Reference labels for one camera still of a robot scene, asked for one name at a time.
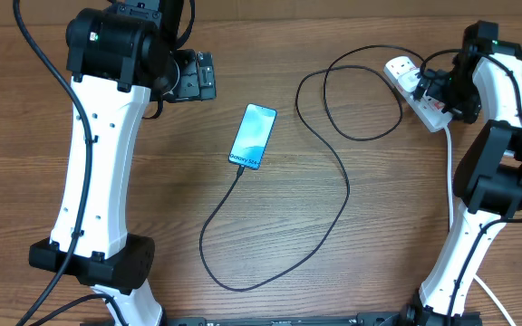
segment white power strip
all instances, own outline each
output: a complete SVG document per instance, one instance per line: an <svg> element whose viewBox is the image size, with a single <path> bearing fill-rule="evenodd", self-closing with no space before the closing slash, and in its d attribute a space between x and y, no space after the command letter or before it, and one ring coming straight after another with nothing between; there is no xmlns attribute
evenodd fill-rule
<svg viewBox="0 0 522 326"><path fill-rule="evenodd" d="M433 99L426 93L420 101L414 100L412 92L416 89L420 80L420 69L412 63L410 58L400 56L388 61L384 66L384 72L430 132L444 129L449 124L452 120L452 113L442 113L444 103Z"/></svg>

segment wooden table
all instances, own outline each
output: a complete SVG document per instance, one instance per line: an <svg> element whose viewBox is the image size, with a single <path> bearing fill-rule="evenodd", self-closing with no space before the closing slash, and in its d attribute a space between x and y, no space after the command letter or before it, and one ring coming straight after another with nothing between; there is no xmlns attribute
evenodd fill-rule
<svg viewBox="0 0 522 326"><path fill-rule="evenodd" d="M227 153L249 102L279 111L265 161L247 171L208 229L205 252L223 282L247 286L283 271L320 241L343 202L340 169L296 117L295 90L309 72L367 44L406 46L426 56L460 47L478 17L372 18L197 24L188 43L215 55L218 97L167 105L140 128L130 175L127 225L154 238L154 295L172 317L239 318L353 315L399 310L430 273L447 235L446 146L409 107L383 139L338 135L320 100L321 78L309 81L301 110L340 153L351 179L348 206L311 260L252 292L228 292L207 276L198 256L203 222L234 178ZM522 16L496 16L500 38L522 44ZM65 26L30 29L64 67ZM382 70L402 53L370 50L345 63ZM433 66L448 69L450 58ZM328 87L340 127L356 137L388 129L398 118L390 92L371 74L336 72ZM29 245L49 235L63 196L71 138L68 97L15 28L0 28L0 325L12 325L52 277L30 268ZM481 123L453 123L455 164ZM522 225L491 246L478 274L522 325ZM64 277L45 305L52 309L90 290ZM476 285L467 311L504 325ZM107 317L100 302L62 314L52 325Z"/></svg>

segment wooden tabletop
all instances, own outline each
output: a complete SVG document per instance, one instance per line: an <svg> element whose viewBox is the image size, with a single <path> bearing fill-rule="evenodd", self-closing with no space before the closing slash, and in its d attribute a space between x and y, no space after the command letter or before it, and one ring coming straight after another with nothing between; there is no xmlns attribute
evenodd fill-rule
<svg viewBox="0 0 522 326"><path fill-rule="evenodd" d="M370 142L341 137L320 100L323 80L308 81L300 107L340 153L352 193L322 249L294 272L252 292L228 292L209 279L198 235L233 181L227 163L248 103L277 109L265 160L248 170L208 229L205 253L217 277L248 286L283 271L321 240L345 195L334 157L295 115L295 90L309 72L368 44L408 47L423 56L460 47L466 26L485 17L371 18L197 24L188 47L214 53L218 97L167 105L144 121L134 151L127 203L130 232L156 242L150 286L171 317L210 319L354 315L396 311L428 276L448 228L446 142L405 106L401 125ZM495 16L500 39L522 44L522 16ZM63 70L65 26L30 29ZM343 63L382 71L393 50L369 50ZM449 69L449 57L433 66ZM395 99L375 76L335 72L328 86L333 117L344 132L367 137L398 119ZM29 245L53 228L63 196L71 139L68 97L15 28L0 28L0 325L12 325L48 284L29 267ZM455 167L481 123L451 124ZM522 225L509 225L478 275L522 325ZM71 276L35 314L89 293ZM476 284L466 311L486 325L505 322ZM99 302L59 316L52 325L108 317Z"/></svg>

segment blue screen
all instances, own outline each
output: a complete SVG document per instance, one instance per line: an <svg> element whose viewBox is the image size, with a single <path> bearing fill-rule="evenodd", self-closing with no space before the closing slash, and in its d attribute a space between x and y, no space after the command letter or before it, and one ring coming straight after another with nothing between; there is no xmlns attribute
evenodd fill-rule
<svg viewBox="0 0 522 326"><path fill-rule="evenodd" d="M228 157L229 162L258 169L265 153L277 111L249 104Z"/></svg>

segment blue phone screen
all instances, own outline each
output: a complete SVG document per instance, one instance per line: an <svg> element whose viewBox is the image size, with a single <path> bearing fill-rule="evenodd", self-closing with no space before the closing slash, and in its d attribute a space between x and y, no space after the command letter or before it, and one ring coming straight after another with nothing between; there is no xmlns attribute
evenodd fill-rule
<svg viewBox="0 0 522 326"><path fill-rule="evenodd" d="M247 168L258 169L276 122L277 111L249 104L241 127L228 156L228 161Z"/></svg>

